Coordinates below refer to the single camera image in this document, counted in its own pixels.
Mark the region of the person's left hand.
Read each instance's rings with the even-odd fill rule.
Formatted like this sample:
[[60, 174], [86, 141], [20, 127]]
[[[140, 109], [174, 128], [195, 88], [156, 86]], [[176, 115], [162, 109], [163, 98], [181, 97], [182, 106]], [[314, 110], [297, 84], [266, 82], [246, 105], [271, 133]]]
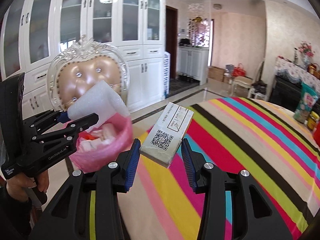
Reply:
[[48, 170], [39, 174], [36, 180], [37, 182], [35, 182], [35, 179], [28, 178], [25, 174], [19, 173], [7, 180], [7, 192], [15, 200], [26, 202], [29, 198], [25, 191], [26, 188], [37, 187], [40, 192], [47, 192], [49, 187]]

